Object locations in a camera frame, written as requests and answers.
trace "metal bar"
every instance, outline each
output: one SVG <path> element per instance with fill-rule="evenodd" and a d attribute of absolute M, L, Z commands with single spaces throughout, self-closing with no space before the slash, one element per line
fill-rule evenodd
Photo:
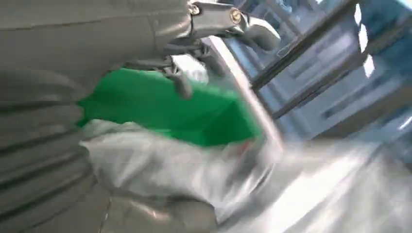
<path fill-rule="evenodd" d="M 227 46 L 227 48 L 230 50 L 232 53 L 233 57 L 236 59 L 236 61 L 239 63 L 240 67 L 242 68 L 242 71 L 247 75 L 247 77 L 251 80 L 253 79 L 253 76 L 250 74 L 250 72 L 243 66 L 243 64 L 240 62 L 240 59 L 238 55 L 233 51 L 232 47 L 229 45 L 229 43 L 223 39 L 222 40 L 224 44 Z M 246 58 L 250 61 L 250 64 L 253 66 L 253 68 L 257 71 L 261 70 L 262 67 L 258 64 L 256 59 L 247 51 L 247 49 L 244 46 L 239 47 L 240 50 L 242 50 L 243 54 L 246 56 Z"/>
<path fill-rule="evenodd" d="M 360 131 L 378 118 L 388 116 L 397 109 L 409 104 L 412 104 L 412 86 L 406 85 L 345 118 L 338 124 L 315 136 L 314 139 L 347 137 L 351 133 Z"/>
<path fill-rule="evenodd" d="M 275 3 L 275 1 L 265 0 L 265 2 L 296 36 L 302 35 L 298 27 L 290 20 L 289 15 L 285 13 L 283 9 Z"/>
<path fill-rule="evenodd" d="M 320 23 L 300 38 L 295 46 L 293 46 L 292 49 L 280 61 L 270 64 L 257 75 L 257 79 L 252 83 L 253 91 L 257 91 L 263 87 L 299 56 L 306 52 L 313 44 L 316 43 L 318 39 L 320 39 L 327 33 L 327 31 L 335 26 L 337 21 L 352 11 L 356 3 L 359 1 L 360 0 L 346 0 L 334 11 L 332 11 L 332 13 L 328 14 Z"/>
<path fill-rule="evenodd" d="M 337 81 L 342 79 L 348 72 L 361 66 L 369 54 L 379 53 L 382 49 L 395 42 L 396 39 L 398 39 L 403 32 L 410 27 L 412 27 L 412 17 L 407 18 L 401 23 L 387 26 L 386 28 L 388 28 L 388 30 L 386 30 L 381 36 L 368 42 L 368 46 L 363 53 L 360 53 L 360 51 L 357 50 L 351 54 L 340 66 L 336 67 L 327 75 L 317 80 L 313 85 L 294 96 L 281 109 L 273 113 L 272 117 L 274 119 L 278 119 L 293 108 L 313 100 L 328 87 L 334 85 Z"/>

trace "glass window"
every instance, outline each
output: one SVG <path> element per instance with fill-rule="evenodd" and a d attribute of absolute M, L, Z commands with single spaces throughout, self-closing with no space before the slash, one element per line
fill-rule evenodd
<path fill-rule="evenodd" d="M 272 79 L 267 84 L 270 88 L 264 86 L 260 90 L 270 89 L 272 93 L 277 93 L 272 95 L 275 97 L 267 99 L 262 94 L 262 98 L 267 106 L 277 102 L 276 108 L 267 109 L 275 116 L 275 122 L 282 130 L 289 130 L 286 134 L 296 134 L 306 139 L 320 135 L 348 135 L 349 131 L 345 131 L 349 129 L 344 128 L 345 122 L 357 117 L 360 120 L 360 117 L 373 117 L 362 116 L 360 113 L 372 106 L 383 109 L 383 114 L 387 109 L 385 105 L 392 105 L 385 102 L 385 99 L 394 98 L 396 93 L 411 85 L 410 30 L 404 30 L 403 35 L 394 43 L 388 42 L 386 47 L 368 55 L 358 67 L 343 66 L 354 63 L 351 59 L 355 54 L 363 52 L 367 45 L 381 38 L 384 32 L 411 13 L 394 0 L 380 3 L 381 5 L 377 1 L 367 1 L 358 5 L 356 10 Z M 334 77 L 336 81 L 308 92 L 310 86 L 321 82 L 325 77 Z M 393 101 L 394 105 L 399 104 L 399 108 L 410 105 L 410 101 L 405 99 Z M 284 126 L 291 124 L 294 129 Z M 361 129 L 360 126 L 349 128 L 355 131 Z"/>

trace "gray fabric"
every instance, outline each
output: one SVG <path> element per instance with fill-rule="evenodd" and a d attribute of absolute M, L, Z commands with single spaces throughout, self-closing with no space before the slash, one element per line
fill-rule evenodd
<path fill-rule="evenodd" d="M 0 67 L 52 70 L 89 94 L 110 69 L 157 57 L 189 30 L 186 0 L 7 0 Z"/>

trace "screw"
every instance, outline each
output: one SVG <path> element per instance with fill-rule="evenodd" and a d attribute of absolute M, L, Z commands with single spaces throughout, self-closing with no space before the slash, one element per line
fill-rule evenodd
<path fill-rule="evenodd" d="M 241 19 L 242 19 L 242 13 L 238 9 L 233 9 L 230 12 L 230 20 L 233 23 L 238 24 L 240 23 Z"/>
<path fill-rule="evenodd" d="M 189 5 L 189 12 L 191 15 L 195 16 L 200 14 L 200 9 L 196 5 Z"/>

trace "green fabric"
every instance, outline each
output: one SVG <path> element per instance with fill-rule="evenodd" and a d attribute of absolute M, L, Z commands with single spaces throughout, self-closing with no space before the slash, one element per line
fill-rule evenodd
<path fill-rule="evenodd" d="M 85 117 L 128 121 L 199 146 L 224 145 L 260 136 L 235 92 L 193 83 L 193 97 L 181 99 L 161 73 L 120 69 L 105 76 L 92 95 L 79 102 Z"/>

